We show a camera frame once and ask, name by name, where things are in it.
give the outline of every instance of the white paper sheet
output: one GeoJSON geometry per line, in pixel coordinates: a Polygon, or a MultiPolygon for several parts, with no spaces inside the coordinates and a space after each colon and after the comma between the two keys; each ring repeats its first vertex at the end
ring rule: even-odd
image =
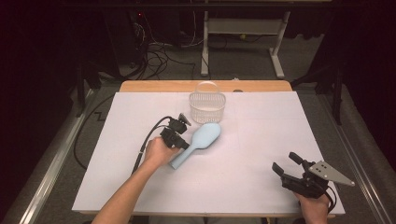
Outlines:
{"type": "MultiPolygon", "coordinates": [[[[308,161],[322,160],[297,94],[224,94],[227,102],[218,140],[208,149],[195,150],[177,170],[168,165],[160,168],[143,190],[137,213],[262,216],[299,212],[296,199],[272,171],[275,161],[285,173],[301,176],[304,170],[289,159],[291,151],[308,161]]],[[[179,113],[192,124],[181,135],[190,143],[200,125],[190,116],[188,93],[117,93],[73,210],[100,210],[131,174],[154,124],[165,116],[176,119],[179,113]]],[[[345,213],[340,200],[332,212],[345,213]]]]}

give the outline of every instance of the black cable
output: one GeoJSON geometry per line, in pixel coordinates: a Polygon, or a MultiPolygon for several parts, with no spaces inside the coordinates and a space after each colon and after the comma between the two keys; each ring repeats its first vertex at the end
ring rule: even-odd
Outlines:
{"type": "Polygon", "coordinates": [[[146,144],[149,140],[149,137],[151,136],[151,134],[157,129],[159,128],[159,125],[161,122],[163,122],[165,119],[171,119],[172,117],[170,116],[166,116],[163,117],[162,119],[160,119],[155,125],[154,127],[151,129],[151,131],[149,131],[148,136],[146,137],[145,141],[143,142],[142,147],[140,148],[139,154],[137,155],[136,158],[136,162],[134,163],[134,169],[132,170],[132,174],[137,170],[137,168],[139,167],[140,161],[142,160],[142,156],[143,153],[145,152],[145,148],[146,148],[146,144]]]}
{"type": "Polygon", "coordinates": [[[99,105],[97,105],[92,111],[91,113],[84,119],[84,121],[82,122],[81,127],[79,128],[77,135],[76,135],[76,140],[74,143],[74,147],[73,147],[73,154],[74,154],[74,158],[76,159],[76,162],[78,163],[79,166],[81,166],[81,168],[83,168],[84,170],[87,170],[87,166],[85,166],[84,164],[82,164],[82,162],[79,160],[78,156],[77,156],[77,144],[78,144],[78,139],[79,136],[81,134],[81,131],[83,130],[87,120],[90,118],[90,116],[95,112],[95,110],[101,106],[102,104],[104,104],[107,100],[111,99],[112,97],[114,97],[115,93],[108,96],[105,100],[103,100],[101,103],[99,103],[99,105]]]}
{"type": "Polygon", "coordinates": [[[336,196],[334,190],[331,187],[329,187],[329,189],[332,191],[332,194],[334,195],[334,201],[332,200],[332,197],[330,197],[329,193],[325,192],[326,196],[330,200],[330,206],[329,206],[328,213],[330,213],[334,209],[334,207],[337,205],[337,196],[336,196]]]}

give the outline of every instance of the light blue spoon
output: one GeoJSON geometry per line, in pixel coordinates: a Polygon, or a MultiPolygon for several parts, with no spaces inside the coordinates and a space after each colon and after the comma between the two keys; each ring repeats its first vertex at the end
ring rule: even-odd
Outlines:
{"type": "Polygon", "coordinates": [[[206,123],[192,135],[190,146],[174,158],[169,164],[176,170],[184,160],[197,148],[207,148],[220,135],[221,128],[217,123],[206,123]]]}

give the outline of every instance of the person's forearm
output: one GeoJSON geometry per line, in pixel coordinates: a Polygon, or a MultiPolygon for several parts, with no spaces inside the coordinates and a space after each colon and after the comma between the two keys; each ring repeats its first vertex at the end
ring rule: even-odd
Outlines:
{"type": "Polygon", "coordinates": [[[143,187],[157,168],[155,165],[143,162],[105,204],[93,224],[128,223],[143,187]]]}

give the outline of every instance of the gray carpet floor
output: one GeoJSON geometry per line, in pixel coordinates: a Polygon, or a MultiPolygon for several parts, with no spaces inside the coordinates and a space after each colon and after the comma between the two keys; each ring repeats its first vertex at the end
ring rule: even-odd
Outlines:
{"type": "MultiPolygon", "coordinates": [[[[301,37],[283,41],[279,59],[282,63],[286,80],[294,80],[306,73],[320,41],[321,38],[303,40],[301,37]]],[[[213,47],[209,53],[210,77],[212,79],[225,80],[233,78],[242,80],[276,79],[267,51],[274,42],[275,39],[272,37],[264,37],[253,43],[241,43],[234,40],[228,41],[227,47],[223,48],[224,42],[222,39],[214,37],[210,41],[210,46],[213,47]]],[[[208,79],[208,77],[200,76],[200,47],[185,49],[166,47],[166,53],[170,58],[183,63],[168,61],[166,69],[151,79],[208,79]]],[[[130,72],[129,66],[122,66],[121,72],[124,74],[130,72]]],[[[152,73],[152,71],[148,70],[146,77],[152,73]]],[[[340,138],[339,131],[337,131],[337,127],[334,126],[332,118],[329,116],[328,102],[331,100],[331,96],[316,95],[314,86],[314,84],[303,84],[295,90],[298,92],[320,151],[325,161],[346,176],[356,179],[357,173],[354,166],[351,165],[345,150],[345,140],[340,138]]],[[[108,96],[118,91],[119,88],[120,83],[117,81],[103,81],[103,87],[97,91],[91,108],[100,104],[108,96]]],[[[82,127],[76,142],[76,152],[81,163],[85,165],[89,163],[104,125],[103,118],[106,117],[106,113],[111,106],[111,100],[109,99],[99,106],[95,110],[97,113],[93,113],[84,127],[82,127]]],[[[378,149],[373,137],[367,131],[345,87],[343,89],[341,119],[343,122],[342,129],[347,136],[348,143],[358,150],[359,161],[363,164],[369,179],[372,180],[373,187],[378,192],[377,197],[380,198],[390,214],[391,211],[396,209],[394,202],[394,199],[396,199],[396,175],[378,149]]],[[[65,122],[57,138],[54,139],[54,142],[37,165],[19,198],[8,212],[4,223],[20,222],[27,205],[50,166],[57,147],[63,141],[62,136],[65,136],[69,130],[67,122],[69,121],[65,122]]],[[[73,156],[73,149],[70,150],[64,167],[59,173],[57,181],[35,223],[84,223],[92,220],[93,216],[71,211],[84,172],[84,169],[78,165],[73,156]]],[[[375,209],[366,200],[364,188],[365,186],[361,183],[358,183],[354,188],[338,186],[338,192],[346,209],[346,214],[332,218],[329,222],[334,224],[388,223],[378,221],[380,218],[376,216],[375,209]]],[[[390,214],[389,218],[396,220],[393,214],[390,214]]],[[[292,221],[293,218],[280,218],[277,223],[291,223],[292,221]]]]}

